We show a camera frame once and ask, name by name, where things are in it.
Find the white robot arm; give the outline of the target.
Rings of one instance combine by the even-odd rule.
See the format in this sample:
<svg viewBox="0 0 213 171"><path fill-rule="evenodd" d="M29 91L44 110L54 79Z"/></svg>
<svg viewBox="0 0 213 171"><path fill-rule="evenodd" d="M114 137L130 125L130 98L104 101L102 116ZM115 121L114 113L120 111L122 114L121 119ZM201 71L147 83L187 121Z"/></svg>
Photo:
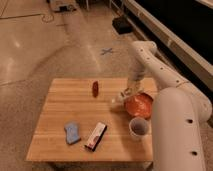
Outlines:
<svg viewBox="0 0 213 171"><path fill-rule="evenodd" d="M134 41L129 79L146 73L160 84L151 114L154 171L206 171L200 125L213 113L211 100L156 57L153 41Z"/></svg>

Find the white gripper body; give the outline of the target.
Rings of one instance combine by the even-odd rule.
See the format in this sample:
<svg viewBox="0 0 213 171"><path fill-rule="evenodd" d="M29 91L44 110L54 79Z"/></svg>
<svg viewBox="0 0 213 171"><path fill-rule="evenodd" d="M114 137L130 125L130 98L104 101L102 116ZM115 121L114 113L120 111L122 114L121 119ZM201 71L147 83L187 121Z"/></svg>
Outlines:
<svg viewBox="0 0 213 171"><path fill-rule="evenodd" d="M134 95L144 91L144 88L141 86L141 78L129 77L127 79L127 88L125 93L127 95Z"/></svg>

